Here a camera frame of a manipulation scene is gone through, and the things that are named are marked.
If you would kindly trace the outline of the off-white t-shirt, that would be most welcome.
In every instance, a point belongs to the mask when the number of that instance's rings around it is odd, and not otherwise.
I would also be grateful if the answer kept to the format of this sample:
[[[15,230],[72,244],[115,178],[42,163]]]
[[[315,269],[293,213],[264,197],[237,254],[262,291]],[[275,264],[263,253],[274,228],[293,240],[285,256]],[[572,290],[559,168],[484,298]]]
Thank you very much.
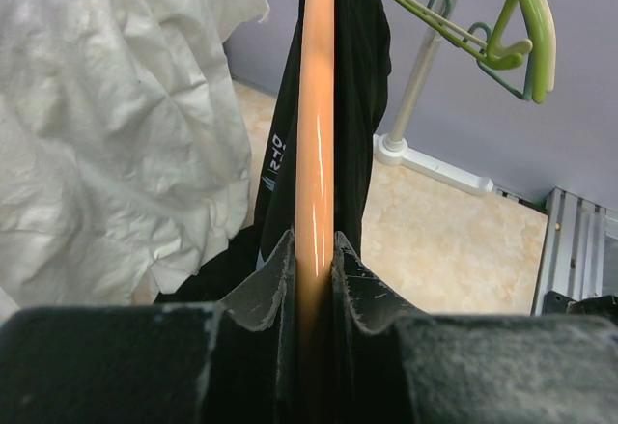
[[[226,249],[251,148],[223,44],[267,0],[1,0],[1,313],[149,304]]]

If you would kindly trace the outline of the orange hanger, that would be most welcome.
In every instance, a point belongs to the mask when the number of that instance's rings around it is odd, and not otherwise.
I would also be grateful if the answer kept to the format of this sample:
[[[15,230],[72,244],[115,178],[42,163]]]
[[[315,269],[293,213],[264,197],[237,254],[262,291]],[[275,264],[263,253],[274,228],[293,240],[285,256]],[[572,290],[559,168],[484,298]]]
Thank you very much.
[[[305,0],[299,78],[295,258],[300,418],[333,420],[335,0]]]

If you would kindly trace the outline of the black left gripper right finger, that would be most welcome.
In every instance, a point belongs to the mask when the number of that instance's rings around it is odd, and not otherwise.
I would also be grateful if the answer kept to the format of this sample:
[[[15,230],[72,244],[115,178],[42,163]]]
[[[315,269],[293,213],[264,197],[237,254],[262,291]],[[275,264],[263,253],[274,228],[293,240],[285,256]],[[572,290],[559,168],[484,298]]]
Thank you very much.
[[[613,423],[617,328],[595,316],[430,315],[365,267],[332,265],[339,423]]]

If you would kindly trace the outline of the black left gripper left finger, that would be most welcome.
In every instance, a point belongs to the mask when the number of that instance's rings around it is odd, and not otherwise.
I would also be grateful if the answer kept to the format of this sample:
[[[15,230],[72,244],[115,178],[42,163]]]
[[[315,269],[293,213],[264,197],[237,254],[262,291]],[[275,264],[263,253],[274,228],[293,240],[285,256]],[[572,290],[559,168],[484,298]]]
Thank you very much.
[[[295,237],[206,303],[38,307],[1,327],[5,423],[291,423]]]

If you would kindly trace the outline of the black t-shirt white trim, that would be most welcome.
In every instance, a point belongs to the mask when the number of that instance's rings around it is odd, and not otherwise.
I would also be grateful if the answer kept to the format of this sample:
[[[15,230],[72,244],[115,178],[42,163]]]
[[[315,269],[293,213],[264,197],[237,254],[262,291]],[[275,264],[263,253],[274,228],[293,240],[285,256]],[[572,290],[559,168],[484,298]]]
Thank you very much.
[[[391,72],[390,29],[381,0],[335,0],[334,229],[361,250],[373,164]],[[268,134],[253,223],[227,250],[158,303],[217,301],[261,268],[295,221],[295,165],[301,36],[296,24]]]

